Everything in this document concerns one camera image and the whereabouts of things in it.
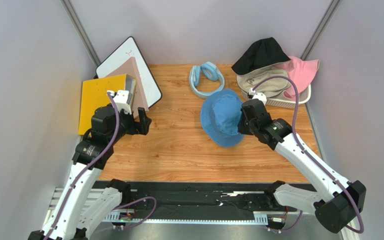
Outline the blue bucket hat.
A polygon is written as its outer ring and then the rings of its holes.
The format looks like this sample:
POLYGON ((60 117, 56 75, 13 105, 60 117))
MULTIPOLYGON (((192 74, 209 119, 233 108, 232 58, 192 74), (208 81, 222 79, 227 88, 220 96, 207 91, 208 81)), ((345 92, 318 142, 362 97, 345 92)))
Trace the blue bucket hat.
POLYGON ((243 140, 238 128, 242 104, 238 94, 229 88, 213 93, 203 102, 200 123, 217 145, 230 148, 243 140))

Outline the beige bucket hat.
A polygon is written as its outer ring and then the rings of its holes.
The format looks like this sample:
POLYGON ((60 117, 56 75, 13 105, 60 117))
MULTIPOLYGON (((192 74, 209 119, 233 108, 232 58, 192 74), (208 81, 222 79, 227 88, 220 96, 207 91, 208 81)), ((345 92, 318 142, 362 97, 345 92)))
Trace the beige bucket hat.
MULTIPOLYGON (((267 66, 253 70, 245 75, 237 75, 236 80, 240 89, 248 93, 250 89, 253 89, 262 80, 273 76, 288 77, 288 74, 283 69, 267 66)), ((288 89, 290 86, 291 83, 288 80, 275 77, 260 84, 255 91, 265 94, 267 98, 271 98, 288 89)))

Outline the black bucket hat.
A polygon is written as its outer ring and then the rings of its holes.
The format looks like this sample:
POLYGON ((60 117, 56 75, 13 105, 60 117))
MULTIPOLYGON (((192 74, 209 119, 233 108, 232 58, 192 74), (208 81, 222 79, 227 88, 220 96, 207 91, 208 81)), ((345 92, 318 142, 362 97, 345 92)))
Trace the black bucket hat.
POLYGON ((276 39, 269 37, 252 43, 239 60, 232 65, 231 69, 237 75, 242 76, 254 70, 290 60, 276 39))

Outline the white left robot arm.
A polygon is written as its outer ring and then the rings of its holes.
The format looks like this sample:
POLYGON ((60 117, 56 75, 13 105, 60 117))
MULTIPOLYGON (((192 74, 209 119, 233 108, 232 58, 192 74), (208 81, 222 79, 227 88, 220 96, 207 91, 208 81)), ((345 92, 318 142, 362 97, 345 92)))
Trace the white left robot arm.
POLYGON ((30 240, 88 240, 97 226, 116 207, 132 200, 131 185, 112 179, 87 209, 89 193, 114 153, 114 144, 124 135, 147 135, 152 120, 143 107, 132 114, 107 105, 95 110, 91 127, 76 146, 69 179, 53 213, 42 229, 30 233, 30 240))

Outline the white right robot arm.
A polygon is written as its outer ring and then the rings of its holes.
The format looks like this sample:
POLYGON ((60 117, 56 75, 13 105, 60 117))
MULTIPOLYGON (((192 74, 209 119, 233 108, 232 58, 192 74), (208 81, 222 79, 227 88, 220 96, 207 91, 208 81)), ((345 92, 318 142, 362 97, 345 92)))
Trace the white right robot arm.
POLYGON ((315 189, 304 190, 276 181, 268 189, 270 204, 313 214, 331 233, 344 228, 363 232, 361 212, 367 188, 361 181, 351 182, 327 165, 304 143, 295 125, 282 118, 272 119, 262 100, 251 99, 241 106, 238 130, 257 137, 287 159, 315 189))

